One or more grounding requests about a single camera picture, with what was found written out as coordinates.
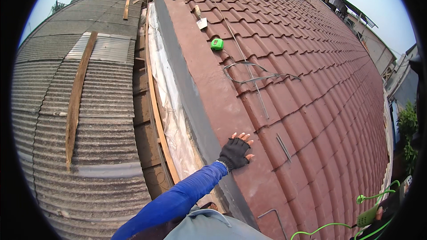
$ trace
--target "green plant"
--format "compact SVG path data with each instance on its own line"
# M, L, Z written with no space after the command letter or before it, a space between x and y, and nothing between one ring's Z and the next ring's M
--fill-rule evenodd
M406 145L403 148L407 162L406 171L408 174L412 174L415 169L418 151L412 148L411 140L413 134L418 130L418 121L416 108L411 102L408 101L406 108L399 112L398 125L401 139L406 141Z

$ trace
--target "blue sleeve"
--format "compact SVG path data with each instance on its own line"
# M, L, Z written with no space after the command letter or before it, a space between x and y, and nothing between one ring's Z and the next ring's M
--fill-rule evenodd
M210 193L226 175L227 168L219 162L204 166L148 203L136 216L123 224L111 239L128 239L146 228L176 217L184 217L196 202Z

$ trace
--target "hand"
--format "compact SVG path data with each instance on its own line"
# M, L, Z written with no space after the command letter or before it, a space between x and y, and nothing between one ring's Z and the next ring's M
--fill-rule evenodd
M244 132L238 137L236 135L237 133L234 133L222 147L220 158L218 159L219 162L227 167L227 172L245 166L254 156L253 154L245 156L246 151L251 148L251 144L254 142L253 140L248 141L251 135L245 135Z

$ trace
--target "corrugated roof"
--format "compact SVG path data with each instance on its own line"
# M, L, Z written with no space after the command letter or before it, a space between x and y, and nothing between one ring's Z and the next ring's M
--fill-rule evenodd
M215 108L206 103L205 107L218 139L226 141L235 130L229 132L227 126L233 124L252 128L256 159L242 170L244 174L238 171L234 178L253 215L276 208L288 237L296 231L313 232L330 222L354 224L356 217L374 204L357 205L356 197L378 193L388 161L383 87L368 53L319 0L216 1L249 62L301 78L257 81L269 115L266 118L253 83L240 85L225 76L216 79L216 73L194 70L213 65L220 68L231 64L231 57L234 61L243 58L214 2L184 0L191 11L199 5L201 16L207 18L207 28L201 30L205 40L224 40L224 50L214 52L216 60L187 63L202 100L217 102ZM192 34L177 35L182 37L180 41L195 38ZM255 77L268 75L255 67L251 71ZM243 65L228 72L237 80L250 79ZM232 94L228 87L234 89L240 103L231 95L204 94L205 86L213 84L222 87L224 94ZM224 106L229 104L227 108L234 109L234 114L228 115L231 110L223 110L218 100ZM267 236L284 239L274 214L257 219L257 223ZM313 238L348 239L352 233L354 230L342 226L329 226Z
M151 201L133 127L141 3L129 8L125 21L125 2L74 0L34 30L15 61L12 124L20 162L41 209L66 239L109 239ZM84 33L92 30L99 36L83 84L68 173L66 113Z

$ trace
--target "wooden board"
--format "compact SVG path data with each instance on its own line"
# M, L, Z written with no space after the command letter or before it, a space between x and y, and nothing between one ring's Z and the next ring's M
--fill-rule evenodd
M123 12L123 19L124 19L124 20L127 20L127 19L128 19L129 1L130 1L130 0L126 0L125 11Z
M146 33L146 37L145 37L145 49L146 49L146 64L147 64L148 85L149 85L149 91L150 91L151 104L153 106L154 120L155 120L155 123L156 123L156 127L157 127L158 135L159 135L159 138L160 138L160 143L161 143L161 146L162 146L162 149L163 149L164 157L166 158L166 163L167 163L168 168L169 168L169 172L170 172L170 174L172 176L174 184L176 184L180 180L179 180L179 177L178 177L178 173L176 172L175 165L174 165L174 163L172 161L172 157L171 157L170 152L169 152L169 147L167 145L166 137L165 137L164 132L163 132L163 124L162 124L162 120L160 118L159 109L158 109L158 106L157 106L156 95L154 93L153 74L151 72L149 47L148 47L148 22L146 23L145 33Z
M93 46L97 39L98 32L92 31L86 48L83 52L74 78L73 88L71 89L70 102L68 104L67 124L65 127L65 155L67 171L70 171L71 158L73 156L74 142L76 140L77 124L79 123L80 99L82 97L83 81L85 80L86 69L88 68L89 58L91 57Z

